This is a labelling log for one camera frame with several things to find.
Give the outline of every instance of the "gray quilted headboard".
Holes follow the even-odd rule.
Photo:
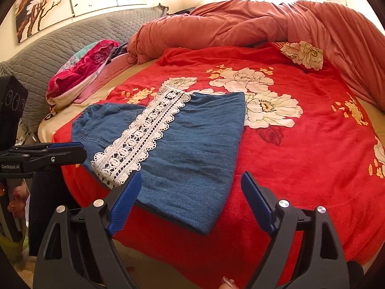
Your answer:
[[[29,91],[23,122],[36,132],[49,113],[45,100],[47,84],[62,65],[85,45],[101,39],[128,42],[142,24],[165,16],[168,7],[128,9],[102,14],[51,32],[15,56],[0,63],[0,76],[14,75]]]

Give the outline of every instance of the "beige bed sheet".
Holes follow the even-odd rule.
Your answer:
[[[122,84],[131,76],[135,75],[139,71],[149,67],[156,60],[150,61],[145,64],[135,65],[130,67],[129,69],[122,72],[119,76],[116,76],[109,83],[100,88],[97,92],[91,95],[87,100],[85,100],[81,104],[71,104],[66,109],[62,110],[56,116],[49,120],[43,120],[39,126],[38,137],[41,142],[51,142],[52,137],[55,132],[61,128],[64,124],[68,123],[75,116],[80,114],[87,106],[96,103],[100,100],[106,99],[107,95],[113,88]],[[364,107],[368,116],[373,124],[373,127],[379,136],[382,144],[385,144],[385,114],[378,110],[373,105],[365,102],[361,99],[358,99],[361,105]],[[141,288],[153,288],[153,284],[148,283],[146,279],[148,279],[147,275],[152,275],[154,279],[156,279],[157,286],[159,289],[167,288],[186,288],[186,289],[198,289],[193,283],[189,282],[185,279],[180,273],[174,270],[172,267],[161,263],[159,261],[155,261],[149,257],[144,256],[143,254],[131,250],[129,248],[125,248],[122,245],[119,247],[119,254],[122,258],[126,260],[126,264],[133,266],[141,266],[141,270],[134,273],[136,276],[135,280],[142,284]],[[363,268],[366,272],[370,265],[373,263],[375,257],[369,262],[367,262]]]

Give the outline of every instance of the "blue denim fabric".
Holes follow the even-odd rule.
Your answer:
[[[72,125],[72,140],[95,153],[121,136],[144,110],[134,104],[94,104]],[[194,93],[149,157],[141,162],[142,190],[137,203],[186,228],[208,234],[231,189],[243,132],[243,92],[226,95]]]

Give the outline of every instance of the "white lace trim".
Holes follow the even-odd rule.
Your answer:
[[[148,151],[155,149],[155,140],[163,137],[173,115],[188,101],[190,93],[162,86],[122,136],[104,152],[95,154],[91,165],[99,179],[112,189],[124,184],[133,170],[140,170],[140,162],[147,159]]]

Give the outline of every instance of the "red blanket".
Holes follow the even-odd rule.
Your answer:
[[[223,275],[244,287],[270,240],[240,189],[242,173],[250,171],[260,185],[297,207],[325,206],[346,258],[370,259],[385,239],[384,149],[336,68],[321,56],[305,43],[174,48],[116,87],[109,102],[143,105],[164,82],[186,91],[244,91],[247,110],[233,187],[209,235],[135,206],[116,239],[171,264],[204,289],[217,288]],[[71,122],[53,139],[71,141]],[[82,206],[107,194],[81,166],[64,166],[63,173]],[[297,236],[293,253],[299,245]],[[292,256],[282,280],[294,263]]]
[[[324,50],[354,94],[385,111],[385,37],[362,14],[334,2],[231,0],[200,6],[191,15],[158,18],[130,39],[128,63],[157,59],[168,48],[296,40]]]

